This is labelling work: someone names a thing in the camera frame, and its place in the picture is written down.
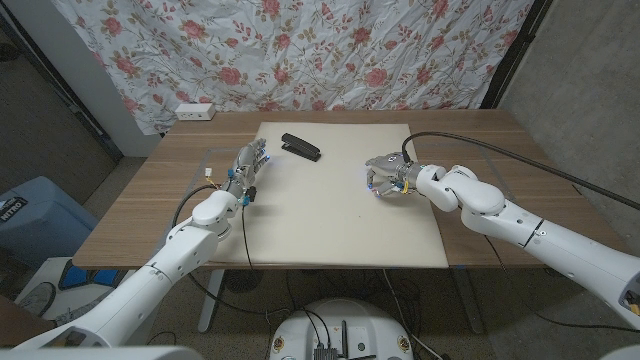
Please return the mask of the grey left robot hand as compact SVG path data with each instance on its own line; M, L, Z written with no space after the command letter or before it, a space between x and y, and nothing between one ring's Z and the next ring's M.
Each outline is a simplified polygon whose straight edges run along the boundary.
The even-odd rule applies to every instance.
M270 160L266 154L264 138L258 138L242 147L228 172L222 190L240 198L254 184L257 173Z

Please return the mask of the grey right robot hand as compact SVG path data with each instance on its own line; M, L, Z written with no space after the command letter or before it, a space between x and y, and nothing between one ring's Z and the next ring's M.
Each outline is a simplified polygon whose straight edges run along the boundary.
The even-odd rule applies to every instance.
M405 162L401 153L376 156L365 162L366 182L374 196L380 198L393 192L407 194L417 189L417 178L422 166Z

